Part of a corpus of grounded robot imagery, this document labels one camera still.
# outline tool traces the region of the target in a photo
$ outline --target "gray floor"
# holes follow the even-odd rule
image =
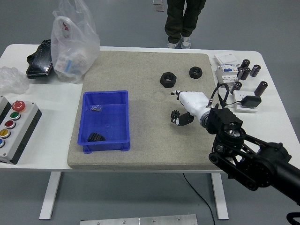
[[[167,44],[166,12],[154,12],[152,0],[85,2],[102,46],[163,48]],[[57,5],[57,0],[0,0],[0,54],[10,44],[49,39]],[[299,11],[298,0],[207,0],[191,36],[194,49],[260,52],[298,139]],[[49,172],[1,171],[0,223],[74,225],[82,219],[190,213],[197,214],[199,225],[213,224],[207,206],[182,175],[165,173],[63,173],[52,220],[40,221],[49,176]],[[218,225],[288,224],[286,214],[300,211],[272,187],[251,192],[223,174],[230,220],[217,221],[210,176],[187,174],[187,178],[211,205]]]

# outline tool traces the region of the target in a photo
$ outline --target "metal plate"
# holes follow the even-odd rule
[[[141,217],[103,220],[83,220],[80,225],[197,225],[196,214],[165,217]]]
[[[154,6],[154,11],[157,11],[157,12],[164,12],[164,6],[161,6],[161,5],[153,5]]]
[[[153,0],[154,5],[163,5],[163,0]]]

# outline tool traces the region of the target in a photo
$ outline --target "cable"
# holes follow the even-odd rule
[[[237,102],[241,102],[241,101],[232,102],[232,103],[230,103],[230,104],[227,104],[227,103],[226,103],[226,105],[232,105],[232,104],[237,103]]]
[[[221,107],[224,108],[226,106],[226,101],[227,101],[227,98],[228,98],[228,95],[229,95],[229,92],[230,92],[229,87],[226,83],[221,83],[221,84],[218,83],[217,87],[214,89],[214,91],[213,91],[210,98],[214,98],[216,91],[218,91],[221,86],[225,86],[225,88],[226,88],[226,94],[225,94],[224,100],[221,98],[221,96],[218,93]]]
[[[212,221],[214,222],[214,225],[216,225],[216,222],[215,222],[215,218],[214,218],[214,215],[212,214],[212,210],[211,210],[211,207],[210,205],[207,203],[207,201],[205,201],[205,199],[196,191],[196,189],[190,184],[190,182],[187,180],[186,176],[183,174],[183,177],[184,179],[187,181],[187,183],[191,186],[191,188],[196,192],[196,194],[202,198],[202,200],[207,204],[208,208],[210,209],[210,213],[211,213],[211,217],[212,217]]]
[[[300,225],[294,218],[300,218],[300,212],[290,212],[286,215],[287,221],[292,225]]]

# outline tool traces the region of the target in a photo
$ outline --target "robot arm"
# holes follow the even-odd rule
[[[171,94],[178,96],[186,114],[196,117],[210,134],[216,135],[209,159],[229,178],[253,191],[271,185],[300,205],[300,170],[288,163],[291,156],[282,143],[266,143],[247,135],[241,128],[243,121],[228,108],[211,108],[212,99],[202,92],[176,90]],[[177,125],[182,126],[180,117]],[[259,151],[250,149],[245,140],[258,145]]]
[[[171,95],[177,95],[177,99],[187,110],[187,113],[181,116],[178,111],[173,111],[171,114],[172,123],[178,126],[184,126],[193,122],[194,117],[196,117],[198,122],[202,126],[205,126],[205,121],[210,113],[212,100],[209,101],[202,92],[196,91],[176,90],[173,91]]]

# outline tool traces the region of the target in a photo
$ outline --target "plastic bag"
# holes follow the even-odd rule
[[[51,33],[54,71],[64,81],[80,81],[100,53],[95,23],[83,0],[60,0]]]
[[[26,74],[22,74],[17,68],[0,68],[0,95],[15,93],[23,94],[29,88],[29,80]]]

